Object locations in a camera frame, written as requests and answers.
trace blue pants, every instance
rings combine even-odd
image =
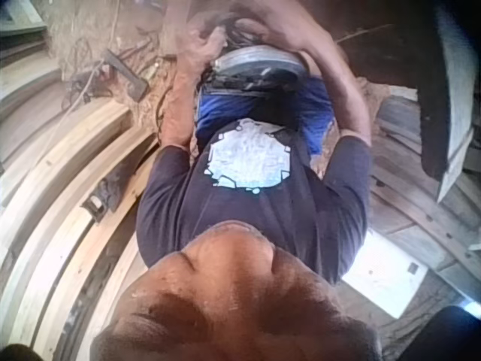
[[[334,119],[331,100],[324,82],[310,77],[295,92],[282,93],[277,104],[295,118],[296,129],[303,135],[311,156],[322,153],[322,140]],[[199,100],[196,137],[199,147],[224,126],[236,120],[252,117],[263,98],[203,94]]]

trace hammer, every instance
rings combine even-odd
[[[142,100],[149,89],[147,81],[138,77],[118,56],[108,49],[104,52],[104,61],[114,67],[130,82],[127,94],[129,94],[132,100],[137,103]]]

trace forearm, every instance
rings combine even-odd
[[[165,110],[159,138],[161,147],[173,145],[189,152],[194,132],[194,101],[197,79],[185,73],[177,73]]]
[[[322,72],[342,135],[354,135],[371,145],[371,119],[364,96],[331,36],[314,29],[305,51]]]

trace person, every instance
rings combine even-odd
[[[263,23],[242,19],[239,29],[308,53],[322,80],[291,97],[297,131],[252,119],[258,99],[204,95],[191,166],[196,87],[225,43],[224,29],[202,38],[207,18],[192,20],[138,209],[149,271],[120,298],[94,360],[380,359],[375,331],[342,312],[332,287],[367,231],[367,105],[331,36],[299,3],[242,6]],[[320,180],[309,155],[332,111],[340,140]]]

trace hand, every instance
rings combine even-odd
[[[276,47],[299,52],[308,50],[313,41],[332,40],[296,0],[245,0],[236,6],[246,8],[265,24],[242,19],[236,26]]]
[[[177,36],[177,71],[196,80],[206,67],[217,59],[225,44],[225,30],[216,27],[203,38],[217,13],[204,12],[194,16],[184,34]]]

